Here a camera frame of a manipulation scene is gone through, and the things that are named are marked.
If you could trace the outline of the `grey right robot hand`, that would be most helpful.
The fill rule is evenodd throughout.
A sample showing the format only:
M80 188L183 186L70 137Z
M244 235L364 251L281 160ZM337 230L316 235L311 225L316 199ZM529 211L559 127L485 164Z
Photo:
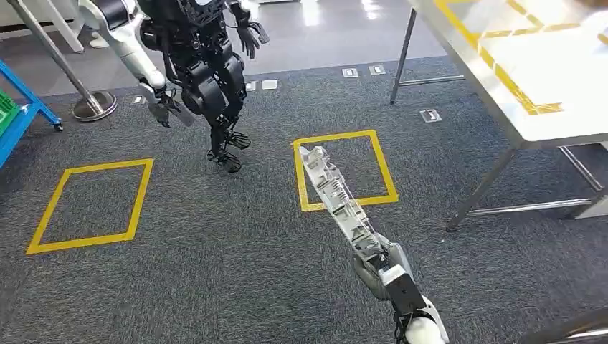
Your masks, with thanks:
M390 265L399 264L409 275L412 275L411 266L407 257L399 243L389 242L388 253ZM386 291L378 270L372 267L368 262L363 261L359 255L352 255L352 266L359 279L368 287L372 295L381 301L390 301L390 295Z

